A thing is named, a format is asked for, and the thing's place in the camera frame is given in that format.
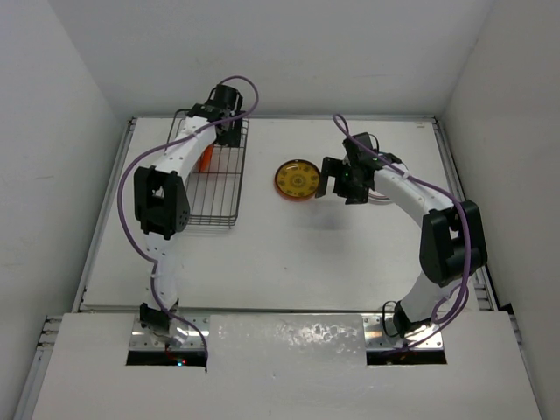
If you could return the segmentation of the yellow plate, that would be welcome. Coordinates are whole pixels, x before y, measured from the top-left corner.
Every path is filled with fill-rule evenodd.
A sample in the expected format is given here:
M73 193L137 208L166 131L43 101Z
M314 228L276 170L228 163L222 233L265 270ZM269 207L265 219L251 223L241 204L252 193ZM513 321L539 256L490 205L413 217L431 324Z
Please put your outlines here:
M292 159L280 165L274 186L281 197L302 201L312 198L319 187L319 168L304 159Z

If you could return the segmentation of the orange plate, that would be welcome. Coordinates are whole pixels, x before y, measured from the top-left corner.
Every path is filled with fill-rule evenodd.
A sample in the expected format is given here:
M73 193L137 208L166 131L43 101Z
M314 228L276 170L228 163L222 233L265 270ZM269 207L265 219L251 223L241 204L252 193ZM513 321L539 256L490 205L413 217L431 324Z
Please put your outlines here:
M276 177L274 187L276 192L286 200L305 201L311 199L317 190L319 177L315 175L290 175Z
M201 172L205 172L209 169L213 154L214 154L214 145L210 144L208 147L206 147L205 151L203 152L199 160L199 170Z

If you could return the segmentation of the white plate teal rim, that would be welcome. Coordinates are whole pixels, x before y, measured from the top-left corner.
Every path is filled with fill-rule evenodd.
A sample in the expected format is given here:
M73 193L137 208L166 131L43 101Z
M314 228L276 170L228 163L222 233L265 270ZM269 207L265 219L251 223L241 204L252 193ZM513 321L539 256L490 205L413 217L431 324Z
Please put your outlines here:
M370 191L367 197L370 203L376 205L388 205L392 203L392 200L388 196L379 194L378 192L375 191Z

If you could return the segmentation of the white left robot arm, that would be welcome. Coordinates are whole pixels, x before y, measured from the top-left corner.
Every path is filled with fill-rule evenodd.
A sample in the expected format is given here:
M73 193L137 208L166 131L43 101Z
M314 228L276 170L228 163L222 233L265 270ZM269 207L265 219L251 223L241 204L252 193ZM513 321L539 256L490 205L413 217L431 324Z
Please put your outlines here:
M156 344L180 349L201 335L179 314L176 240L186 228L231 228L237 221L246 156L242 94L224 83L175 116L163 154L134 173L134 210L155 266L140 325Z

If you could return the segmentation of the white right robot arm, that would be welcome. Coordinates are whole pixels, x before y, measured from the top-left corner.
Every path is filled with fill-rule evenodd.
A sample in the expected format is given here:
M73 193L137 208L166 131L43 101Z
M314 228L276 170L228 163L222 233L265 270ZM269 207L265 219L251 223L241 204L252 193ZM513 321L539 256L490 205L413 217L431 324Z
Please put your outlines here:
M459 201L446 190L414 177L392 153L374 149L369 134L343 142L346 155L324 157L317 197L333 193L348 205L364 204L376 191L398 205L421 229L421 271L409 293L395 303L391 332L399 338L437 321L437 312L452 294L467 300L468 279L487 264L487 245L480 208L472 200Z

